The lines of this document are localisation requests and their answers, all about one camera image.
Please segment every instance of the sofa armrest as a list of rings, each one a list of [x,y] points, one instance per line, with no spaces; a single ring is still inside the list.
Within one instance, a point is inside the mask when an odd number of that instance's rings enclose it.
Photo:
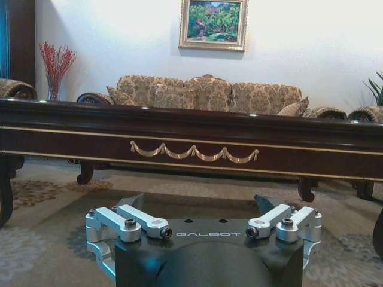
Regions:
[[[0,98],[6,97],[37,100],[36,90],[31,85],[21,81],[0,79]]]
[[[321,106],[314,109],[307,109],[302,116],[305,118],[335,118],[340,120],[347,119],[347,114],[342,110],[327,106]]]
[[[364,106],[350,113],[348,119],[383,123],[383,106]]]
[[[86,103],[88,105],[115,105],[113,99],[102,93],[85,93],[77,99],[78,103]]]

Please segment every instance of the patterned rug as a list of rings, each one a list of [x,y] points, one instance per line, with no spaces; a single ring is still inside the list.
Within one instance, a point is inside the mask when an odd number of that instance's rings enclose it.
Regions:
[[[144,210],[163,218],[252,218],[254,195],[272,196],[321,211],[321,250],[305,271],[304,286],[383,286],[383,262],[372,247],[383,186],[374,201],[358,199],[347,182],[324,181],[307,204],[297,184],[250,179],[161,175],[100,170],[92,182],[75,183],[78,166],[27,160],[11,181],[14,214],[0,230],[0,286],[113,286],[86,250],[84,216],[94,207],[145,193]]]

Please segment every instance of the gold trim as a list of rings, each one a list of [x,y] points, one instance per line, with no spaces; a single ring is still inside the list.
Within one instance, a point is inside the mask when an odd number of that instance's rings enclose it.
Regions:
[[[262,170],[262,169],[239,169],[235,167],[219,167],[219,166],[200,166],[197,164],[178,164],[178,163],[156,163],[152,161],[139,161],[139,160],[119,160],[116,158],[101,158],[101,157],[82,157],[78,155],[61,155],[61,154],[43,154],[38,152],[22,152],[22,151],[1,151],[4,154],[17,154],[17,155],[33,155],[37,157],[56,157],[56,158],[76,158],[79,160],[94,160],[94,161],[107,161],[115,163],[139,163],[150,164],[159,166],[177,166],[177,167],[194,167],[198,169],[213,169],[213,170],[234,170],[240,172],[260,172],[270,173],[274,175],[294,175],[294,176],[316,176],[319,178],[336,178],[336,179],[357,179],[364,181],[383,181],[383,178],[367,178],[361,176],[341,176],[341,175],[326,175],[321,173],[304,173],[304,172],[283,172],[279,170]]]
[[[191,148],[189,148],[186,152],[183,152],[182,154],[176,154],[170,151],[164,142],[161,143],[161,145],[158,148],[156,148],[154,151],[144,151],[134,141],[131,141],[130,145],[132,146],[130,149],[132,152],[137,152],[138,154],[144,157],[155,157],[159,154],[167,154],[169,157],[175,160],[183,160],[191,155],[192,157],[198,156],[201,160],[207,161],[207,162],[213,162],[213,161],[219,160],[220,158],[223,158],[223,159],[228,158],[232,163],[244,164],[244,163],[248,163],[251,160],[257,161],[258,154],[259,154],[259,151],[256,149],[249,156],[244,158],[238,158],[231,155],[228,152],[227,148],[224,147],[216,155],[204,155],[197,149],[196,145],[192,145]]]
[[[383,155],[383,152],[372,152],[372,151],[348,151],[345,149],[329,149],[329,148],[305,148],[302,146],[285,146],[285,145],[267,145],[267,144],[256,144],[256,143],[238,143],[238,142],[220,142],[220,141],[205,141],[200,139],[176,139],[176,138],[159,138],[154,136],[132,136],[132,135],[119,135],[113,133],[90,133],[90,132],[75,132],[71,130],[48,130],[48,129],[33,129],[28,127],[9,127],[2,126],[0,129],[5,130],[25,130],[29,132],[45,132],[45,133],[63,133],[70,135],[84,135],[84,136],[108,136],[113,138],[135,138],[135,139],[154,139],[158,141],[172,141],[172,142],[200,142],[203,144],[222,144],[222,145],[239,145],[239,146],[253,146],[253,147],[264,147],[264,148],[284,148],[284,149],[297,149],[301,151],[324,151],[324,152],[340,152],[345,154],[369,154],[369,155]]]

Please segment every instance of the white wall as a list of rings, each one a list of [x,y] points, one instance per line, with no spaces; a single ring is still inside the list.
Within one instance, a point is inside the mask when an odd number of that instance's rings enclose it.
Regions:
[[[383,70],[383,1],[249,0],[245,53],[179,50],[181,0],[36,0],[37,44],[77,52],[63,100],[106,93],[126,74],[300,87],[310,106],[373,103],[362,81]],[[37,49],[37,90],[47,96]]]

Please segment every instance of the gold swag ornament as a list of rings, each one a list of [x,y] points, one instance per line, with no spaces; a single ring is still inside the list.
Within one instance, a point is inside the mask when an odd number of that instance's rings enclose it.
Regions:
[[[201,160],[207,161],[207,162],[213,162],[213,161],[219,160],[220,158],[223,158],[223,159],[228,158],[232,163],[244,164],[244,163],[248,163],[251,160],[257,161],[258,154],[259,154],[259,150],[255,149],[249,156],[244,158],[238,158],[231,155],[228,152],[227,148],[224,147],[216,155],[204,155],[197,149],[196,145],[192,145],[191,148],[189,148],[186,152],[183,152],[182,154],[176,154],[172,152],[171,150],[169,150],[168,147],[166,147],[165,143],[161,143],[161,145],[158,148],[156,148],[154,151],[144,151],[134,141],[131,141],[130,144],[132,146],[130,150],[132,152],[137,152],[143,157],[155,157],[159,154],[167,154],[169,157],[174,158],[175,160],[183,160],[191,155],[192,157],[198,156]]]

